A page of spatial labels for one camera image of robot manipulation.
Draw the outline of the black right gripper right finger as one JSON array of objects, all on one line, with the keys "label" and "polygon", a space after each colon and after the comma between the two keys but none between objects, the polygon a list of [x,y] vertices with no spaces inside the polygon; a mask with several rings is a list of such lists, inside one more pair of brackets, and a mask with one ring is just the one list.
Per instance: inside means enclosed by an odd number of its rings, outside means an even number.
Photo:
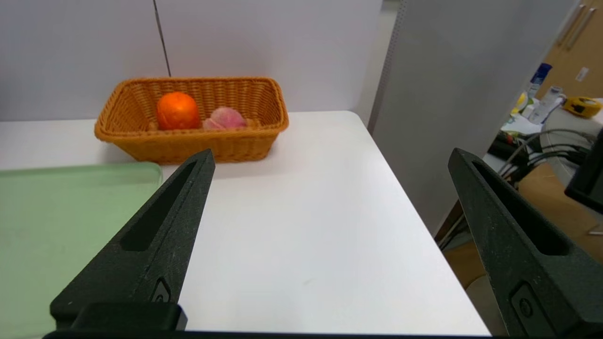
[{"label": "black right gripper right finger", "polygon": [[481,158],[448,161],[474,244],[511,336],[600,336],[603,268]]}]

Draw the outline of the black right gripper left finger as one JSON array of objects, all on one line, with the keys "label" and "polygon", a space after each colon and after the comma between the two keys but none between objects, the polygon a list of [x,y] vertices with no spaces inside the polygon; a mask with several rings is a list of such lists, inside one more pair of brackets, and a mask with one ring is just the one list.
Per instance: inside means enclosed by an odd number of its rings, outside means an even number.
[{"label": "black right gripper left finger", "polygon": [[190,156],[51,302],[58,330],[183,330],[179,295],[215,171]]}]

